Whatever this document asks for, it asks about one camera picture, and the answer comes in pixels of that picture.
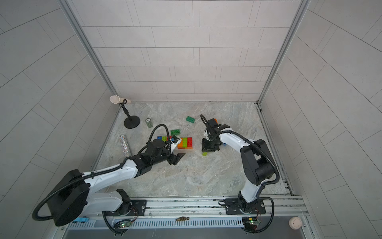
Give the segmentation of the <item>long orange lego brick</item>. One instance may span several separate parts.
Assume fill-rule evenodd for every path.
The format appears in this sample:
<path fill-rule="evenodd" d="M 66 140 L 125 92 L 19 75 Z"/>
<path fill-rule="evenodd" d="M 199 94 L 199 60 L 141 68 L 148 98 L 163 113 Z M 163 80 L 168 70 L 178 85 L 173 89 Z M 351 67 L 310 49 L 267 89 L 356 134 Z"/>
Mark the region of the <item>long orange lego brick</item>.
<path fill-rule="evenodd" d="M 177 148 L 178 148 L 178 149 L 181 149 L 181 148 L 183 148 L 183 139 L 182 139 L 182 138 L 180 138 L 180 139 L 179 139 L 179 142 L 178 142 Z"/>

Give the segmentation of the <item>dark green lego brick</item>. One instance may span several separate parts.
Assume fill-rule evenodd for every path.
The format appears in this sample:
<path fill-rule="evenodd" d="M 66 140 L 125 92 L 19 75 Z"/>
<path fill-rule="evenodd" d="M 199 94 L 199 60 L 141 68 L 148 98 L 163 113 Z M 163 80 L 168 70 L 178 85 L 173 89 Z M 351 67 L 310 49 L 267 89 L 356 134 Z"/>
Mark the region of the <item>dark green lego brick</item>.
<path fill-rule="evenodd" d="M 190 117 L 190 116 L 187 116 L 187 117 L 186 117 L 186 121 L 188 121 L 188 122 L 194 123 L 195 120 L 196 120 L 195 118 L 192 118 L 192 117 Z"/>
<path fill-rule="evenodd" d="M 173 129 L 170 131 L 171 135 L 180 135 L 180 133 L 181 133 L 180 129 Z"/>

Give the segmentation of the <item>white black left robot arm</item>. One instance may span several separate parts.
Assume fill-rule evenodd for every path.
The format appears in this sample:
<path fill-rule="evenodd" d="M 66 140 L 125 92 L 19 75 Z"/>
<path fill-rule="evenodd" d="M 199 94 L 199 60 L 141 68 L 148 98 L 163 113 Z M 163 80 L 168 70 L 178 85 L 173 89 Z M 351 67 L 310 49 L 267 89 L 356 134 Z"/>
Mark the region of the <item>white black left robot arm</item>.
<path fill-rule="evenodd" d="M 123 189 L 112 193 L 101 190 L 123 180 L 139 177 L 158 163 L 167 161 L 176 165 L 184 153 L 174 154 L 182 139 L 172 137 L 168 141 L 154 139 L 147 143 L 144 152 L 126 157 L 122 163 L 91 172 L 69 171 L 54 189 L 32 212 L 35 221 L 53 220 L 56 226 L 64 226 L 78 217 L 96 213 L 112 213 L 124 216 L 132 211 L 132 203 Z"/>

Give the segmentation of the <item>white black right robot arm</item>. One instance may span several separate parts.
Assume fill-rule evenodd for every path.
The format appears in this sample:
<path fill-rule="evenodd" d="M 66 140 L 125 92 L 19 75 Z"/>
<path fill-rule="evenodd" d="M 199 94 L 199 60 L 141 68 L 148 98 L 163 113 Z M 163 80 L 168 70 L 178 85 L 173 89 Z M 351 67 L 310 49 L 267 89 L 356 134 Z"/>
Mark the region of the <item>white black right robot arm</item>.
<path fill-rule="evenodd" d="M 244 174 L 247 178 L 238 194 L 239 208 L 250 213 L 262 198 L 261 192 L 267 185 L 277 184 L 280 173 L 264 140 L 250 140 L 235 132 L 226 124 L 218 124 L 215 119 L 207 120 L 201 115 L 206 127 L 202 139 L 202 152 L 216 152 L 220 146 L 230 146 L 241 155 Z"/>

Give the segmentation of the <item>green camouflage can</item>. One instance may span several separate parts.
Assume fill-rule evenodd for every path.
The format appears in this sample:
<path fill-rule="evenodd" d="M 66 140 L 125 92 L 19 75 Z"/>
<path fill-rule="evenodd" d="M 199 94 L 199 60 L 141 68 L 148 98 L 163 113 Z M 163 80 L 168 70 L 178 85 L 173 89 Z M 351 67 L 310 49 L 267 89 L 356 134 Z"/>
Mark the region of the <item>green camouflage can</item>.
<path fill-rule="evenodd" d="M 152 122 L 152 120 L 150 118 L 147 118 L 145 120 L 145 122 L 146 122 L 146 125 L 148 126 L 148 128 L 152 128 L 153 127 L 153 122 Z"/>

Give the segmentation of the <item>glitter silver microphone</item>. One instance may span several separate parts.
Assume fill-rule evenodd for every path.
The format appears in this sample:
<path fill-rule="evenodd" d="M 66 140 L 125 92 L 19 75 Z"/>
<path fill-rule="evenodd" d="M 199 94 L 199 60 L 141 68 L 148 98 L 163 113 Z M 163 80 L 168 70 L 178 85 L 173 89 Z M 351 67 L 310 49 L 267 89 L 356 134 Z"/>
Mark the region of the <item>glitter silver microphone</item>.
<path fill-rule="evenodd" d="M 119 139 L 120 139 L 121 148 L 122 148 L 124 157 L 131 157 L 131 152 L 130 152 L 129 145 L 127 143 L 126 136 L 122 134 L 119 136 Z"/>

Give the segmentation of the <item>black microphone stand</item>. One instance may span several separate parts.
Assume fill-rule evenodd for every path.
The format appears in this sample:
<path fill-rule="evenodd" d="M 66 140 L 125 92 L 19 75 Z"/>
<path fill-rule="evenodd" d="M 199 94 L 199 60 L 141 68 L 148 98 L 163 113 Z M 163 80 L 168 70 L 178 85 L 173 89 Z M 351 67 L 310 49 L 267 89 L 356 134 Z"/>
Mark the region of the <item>black microphone stand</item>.
<path fill-rule="evenodd" d="M 140 124 L 140 118 L 138 116 L 131 116 L 129 114 L 129 111 L 125 107 L 125 105 L 130 104 L 131 100 L 128 100 L 126 98 L 121 98 L 118 95 L 112 95 L 109 98 L 110 102 L 113 104 L 119 104 L 121 108 L 123 109 L 123 112 L 126 115 L 126 119 L 124 120 L 124 127 L 127 129 L 133 129 L 139 126 Z"/>

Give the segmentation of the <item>brass fitting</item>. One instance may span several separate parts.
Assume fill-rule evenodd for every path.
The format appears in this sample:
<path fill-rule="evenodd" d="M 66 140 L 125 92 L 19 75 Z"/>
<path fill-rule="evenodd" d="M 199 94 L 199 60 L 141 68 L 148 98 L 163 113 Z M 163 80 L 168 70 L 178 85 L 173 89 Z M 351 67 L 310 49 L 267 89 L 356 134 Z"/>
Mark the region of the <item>brass fitting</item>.
<path fill-rule="evenodd" d="M 176 219 L 176 222 L 183 222 L 183 221 L 187 221 L 189 219 L 190 219 L 189 217 L 179 217 Z"/>

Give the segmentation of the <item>left circuit board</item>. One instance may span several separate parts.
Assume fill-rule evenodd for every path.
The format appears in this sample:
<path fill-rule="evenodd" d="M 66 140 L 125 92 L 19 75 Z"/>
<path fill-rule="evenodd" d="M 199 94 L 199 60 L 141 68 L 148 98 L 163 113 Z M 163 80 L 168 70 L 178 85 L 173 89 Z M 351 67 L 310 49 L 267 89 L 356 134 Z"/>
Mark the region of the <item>left circuit board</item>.
<path fill-rule="evenodd" d="M 122 229 L 127 229 L 132 225 L 132 221 L 130 219 L 127 220 L 121 220 L 116 223 L 114 223 L 113 228 L 115 230 L 122 230 Z"/>

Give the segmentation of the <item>circuit board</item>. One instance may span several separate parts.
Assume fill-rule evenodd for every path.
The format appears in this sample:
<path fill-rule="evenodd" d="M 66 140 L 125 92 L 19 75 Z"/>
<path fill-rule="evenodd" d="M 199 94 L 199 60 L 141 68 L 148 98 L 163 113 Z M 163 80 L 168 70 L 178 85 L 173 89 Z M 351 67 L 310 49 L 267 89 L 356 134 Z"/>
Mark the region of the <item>circuit board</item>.
<path fill-rule="evenodd" d="M 122 230 L 122 229 L 127 229 L 132 225 L 132 221 L 130 219 L 127 220 L 121 220 L 116 223 L 114 223 L 113 228 L 115 230 Z"/>
<path fill-rule="evenodd" d="M 242 218 L 242 225 L 243 225 L 242 229 L 245 231 L 254 232 L 257 230 L 260 223 L 261 223 L 261 221 L 258 218 L 243 217 Z"/>

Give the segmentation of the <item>right circuit board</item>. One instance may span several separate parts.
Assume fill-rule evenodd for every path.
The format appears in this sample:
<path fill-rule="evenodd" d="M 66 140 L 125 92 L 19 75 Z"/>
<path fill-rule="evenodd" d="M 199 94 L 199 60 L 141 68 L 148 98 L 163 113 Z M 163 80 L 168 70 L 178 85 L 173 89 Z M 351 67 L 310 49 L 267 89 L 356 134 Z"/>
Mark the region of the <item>right circuit board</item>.
<path fill-rule="evenodd" d="M 261 221 L 258 218 L 243 217 L 242 218 L 242 225 L 243 225 L 242 229 L 245 231 L 254 232 L 257 230 L 260 223 L 261 223 Z"/>

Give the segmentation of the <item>light blue clip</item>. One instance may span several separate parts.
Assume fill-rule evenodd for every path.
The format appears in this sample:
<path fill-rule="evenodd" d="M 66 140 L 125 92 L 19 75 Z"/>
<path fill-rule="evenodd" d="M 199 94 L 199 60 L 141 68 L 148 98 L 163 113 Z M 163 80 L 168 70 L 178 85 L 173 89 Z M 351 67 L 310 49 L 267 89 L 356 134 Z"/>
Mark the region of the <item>light blue clip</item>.
<path fill-rule="evenodd" d="M 86 223 L 88 221 L 89 221 L 89 218 L 87 217 L 78 217 L 73 221 L 73 223 Z"/>

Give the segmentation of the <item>beige round knob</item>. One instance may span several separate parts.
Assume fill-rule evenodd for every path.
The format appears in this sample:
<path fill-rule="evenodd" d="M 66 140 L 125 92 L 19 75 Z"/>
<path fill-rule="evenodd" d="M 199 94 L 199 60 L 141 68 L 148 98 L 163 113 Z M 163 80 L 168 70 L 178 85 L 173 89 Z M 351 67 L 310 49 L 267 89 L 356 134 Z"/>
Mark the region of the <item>beige round knob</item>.
<path fill-rule="evenodd" d="M 299 230 L 303 226 L 303 222 L 299 217 L 292 217 L 288 224 L 292 230 Z"/>

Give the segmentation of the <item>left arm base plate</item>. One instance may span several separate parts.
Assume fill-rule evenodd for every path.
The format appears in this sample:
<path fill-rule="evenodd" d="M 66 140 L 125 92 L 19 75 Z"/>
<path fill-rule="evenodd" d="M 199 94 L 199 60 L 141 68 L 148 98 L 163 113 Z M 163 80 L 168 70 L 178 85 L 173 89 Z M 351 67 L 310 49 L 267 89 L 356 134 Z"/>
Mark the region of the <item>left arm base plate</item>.
<path fill-rule="evenodd" d="M 146 200 L 131 200 L 129 205 L 123 202 L 116 211 L 106 211 L 105 215 L 107 217 L 140 217 L 144 216 L 146 205 Z"/>

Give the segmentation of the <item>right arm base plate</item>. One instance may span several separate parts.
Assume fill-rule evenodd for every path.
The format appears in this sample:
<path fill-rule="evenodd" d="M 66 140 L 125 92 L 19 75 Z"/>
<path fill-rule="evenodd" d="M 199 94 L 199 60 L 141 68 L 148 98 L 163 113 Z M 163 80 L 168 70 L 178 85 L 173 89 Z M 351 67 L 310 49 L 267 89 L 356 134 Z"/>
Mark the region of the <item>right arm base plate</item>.
<path fill-rule="evenodd" d="M 218 204 L 225 208 L 227 215 L 266 214 L 266 209 L 262 200 L 247 203 L 244 199 L 226 198 L 220 200 Z"/>

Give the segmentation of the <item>left metal corner post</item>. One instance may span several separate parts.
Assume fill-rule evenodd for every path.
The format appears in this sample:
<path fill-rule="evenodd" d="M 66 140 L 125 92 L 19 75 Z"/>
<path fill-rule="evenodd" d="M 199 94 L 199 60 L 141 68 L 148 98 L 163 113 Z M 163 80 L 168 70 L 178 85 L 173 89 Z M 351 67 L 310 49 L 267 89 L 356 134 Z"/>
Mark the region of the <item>left metal corner post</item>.
<path fill-rule="evenodd" d="M 117 91 L 115 90 L 112 82 L 110 81 L 110 78 L 108 77 L 106 71 L 104 70 L 104 67 L 101 64 L 100 59 L 98 58 L 95 50 L 91 46 L 88 38 L 85 35 L 85 32 L 83 31 L 82 27 L 80 26 L 79 21 L 74 15 L 73 10 L 71 9 L 68 1 L 66 0 L 58 0 L 58 4 L 61 7 L 64 15 L 66 16 L 67 20 L 69 21 L 71 27 L 73 28 L 74 32 L 76 33 L 80 43 L 84 47 L 85 51 L 87 52 L 89 58 L 91 59 L 92 63 L 94 64 L 95 68 L 97 69 L 98 73 L 100 74 L 101 78 L 105 81 L 106 85 L 109 87 L 110 91 L 117 95 Z"/>

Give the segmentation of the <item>metal corner frame post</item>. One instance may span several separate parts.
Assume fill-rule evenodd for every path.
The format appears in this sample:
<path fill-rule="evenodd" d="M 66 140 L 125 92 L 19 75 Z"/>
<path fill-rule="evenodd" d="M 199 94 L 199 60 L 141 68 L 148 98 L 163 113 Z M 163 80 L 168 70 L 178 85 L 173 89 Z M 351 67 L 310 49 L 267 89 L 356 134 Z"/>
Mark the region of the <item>metal corner frame post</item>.
<path fill-rule="evenodd" d="M 293 18 L 292 23 L 291 23 L 291 26 L 290 26 L 290 28 L 289 28 L 289 30 L 287 32 L 287 35 L 286 35 L 286 37 L 285 37 L 285 39 L 283 41 L 282 47 L 280 48 L 280 51 L 279 51 L 279 53 L 277 55 L 275 63 L 273 65 L 273 67 L 272 67 L 272 69 L 270 71 L 270 74 L 269 74 L 269 76 L 267 78 L 267 81 L 265 83 L 265 86 L 264 86 L 264 88 L 263 88 L 263 90 L 262 90 L 262 92 L 260 94 L 259 100 L 257 101 L 257 105 L 260 108 L 262 107 L 261 105 L 262 105 L 262 103 L 265 100 L 265 96 L 266 96 L 266 94 L 267 94 L 267 92 L 268 92 L 268 90 L 269 90 L 269 88 L 271 86 L 271 83 L 272 83 L 272 81 L 273 81 L 273 79 L 274 79 L 274 77 L 275 77 L 275 75 L 277 73 L 277 70 L 280 67 L 280 65 L 282 63 L 282 60 L 283 60 L 283 58 L 286 55 L 286 52 L 287 52 L 287 50 L 288 50 L 288 48 L 289 48 L 289 46 L 290 46 L 290 44 L 292 42 L 292 39 L 293 39 L 293 37 L 294 37 L 294 35 L 295 35 L 299 25 L 300 25 L 300 22 L 302 21 L 302 18 L 303 18 L 304 14 L 305 14 L 305 12 L 306 12 L 306 10 L 308 8 L 309 2 L 310 2 L 309 0 L 301 1 L 300 5 L 299 5 L 299 7 L 297 9 L 297 12 L 296 12 L 296 14 L 295 14 L 295 16 Z"/>

